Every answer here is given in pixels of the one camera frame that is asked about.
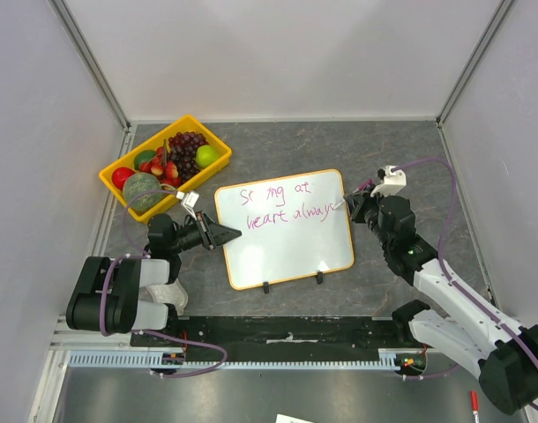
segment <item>green fruit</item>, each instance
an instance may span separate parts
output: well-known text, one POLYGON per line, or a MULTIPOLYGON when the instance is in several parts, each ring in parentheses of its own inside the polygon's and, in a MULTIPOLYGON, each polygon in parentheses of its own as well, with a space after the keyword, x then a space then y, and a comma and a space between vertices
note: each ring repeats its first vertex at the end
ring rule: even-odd
POLYGON ((220 156, 216 150, 214 150, 210 145, 203 145, 202 147, 198 148, 197 158, 195 158, 195 161, 204 169, 205 167, 212 165, 219 158, 220 156))
POLYGON ((152 161, 152 159, 155 157, 155 151, 154 150, 144 150, 140 154, 136 156, 136 159, 134 159, 134 169, 139 170, 139 166, 145 162, 145 161, 152 161))
MULTIPOLYGON (((133 174, 126 180, 122 189, 122 195, 124 196, 126 203, 129 203, 138 194, 151 189, 161 189, 160 182, 155 176, 140 172, 138 174, 133 174)), ((163 199, 163 196, 164 195, 161 193, 146 194, 134 201, 131 208, 134 209, 135 212, 145 213, 159 203, 163 199)))

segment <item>white wall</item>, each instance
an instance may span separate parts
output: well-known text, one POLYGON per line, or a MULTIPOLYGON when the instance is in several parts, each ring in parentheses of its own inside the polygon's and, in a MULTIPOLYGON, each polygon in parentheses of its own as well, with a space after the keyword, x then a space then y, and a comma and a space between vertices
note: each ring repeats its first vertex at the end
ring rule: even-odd
POLYGON ((498 0, 67 0, 134 120, 435 116, 498 0))
POLYGON ((121 136, 49 4, 1 0, 1 423, 26 421, 121 136))
POLYGON ((538 323, 538 0, 513 6, 446 133, 497 300, 538 323))

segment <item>marker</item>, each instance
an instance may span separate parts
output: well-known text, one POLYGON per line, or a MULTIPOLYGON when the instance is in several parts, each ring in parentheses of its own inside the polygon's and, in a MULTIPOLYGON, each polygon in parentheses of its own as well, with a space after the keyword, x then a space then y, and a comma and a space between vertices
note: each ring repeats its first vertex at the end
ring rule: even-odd
POLYGON ((474 423, 479 423, 479 398, 474 390, 471 391, 471 405, 473 406, 474 423))

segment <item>bunch of purple grapes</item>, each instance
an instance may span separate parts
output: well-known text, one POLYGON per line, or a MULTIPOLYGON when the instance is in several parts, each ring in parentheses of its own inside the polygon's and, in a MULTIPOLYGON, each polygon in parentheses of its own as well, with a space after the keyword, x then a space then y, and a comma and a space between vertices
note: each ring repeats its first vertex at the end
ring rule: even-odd
POLYGON ((171 152, 168 158, 177 166, 182 183, 186 183, 200 172, 201 169, 198 167, 195 158, 197 157, 198 148, 203 145, 208 145, 206 138, 197 132, 177 132, 174 137, 169 139, 171 152))

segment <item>watermelon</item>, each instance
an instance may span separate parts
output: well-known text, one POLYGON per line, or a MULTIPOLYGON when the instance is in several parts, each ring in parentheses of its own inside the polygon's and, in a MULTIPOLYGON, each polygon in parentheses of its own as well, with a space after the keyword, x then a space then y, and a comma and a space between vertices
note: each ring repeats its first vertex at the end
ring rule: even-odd
MULTIPOLYGON (((129 203, 138 194, 151 189, 161 189, 160 182, 151 174, 139 172, 126 180, 122 188, 122 195, 126 203, 129 203)), ((132 203, 131 208, 137 213, 145 213, 159 203, 163 196, 161 193, 147 194, 132 203)))

